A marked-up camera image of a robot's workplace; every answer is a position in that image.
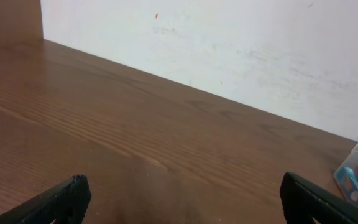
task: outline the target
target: wooden table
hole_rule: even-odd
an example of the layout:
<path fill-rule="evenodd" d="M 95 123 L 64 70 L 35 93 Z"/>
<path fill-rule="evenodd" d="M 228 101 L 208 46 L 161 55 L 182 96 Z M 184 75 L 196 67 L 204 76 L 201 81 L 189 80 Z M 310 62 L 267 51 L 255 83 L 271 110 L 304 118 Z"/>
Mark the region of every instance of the wooden table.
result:
<path fill-rule="evenodd" d="M 0 214 L 88 176 L 84 223 L 284 223 L 354 141 L 49 41 L 0 48 Z"/>

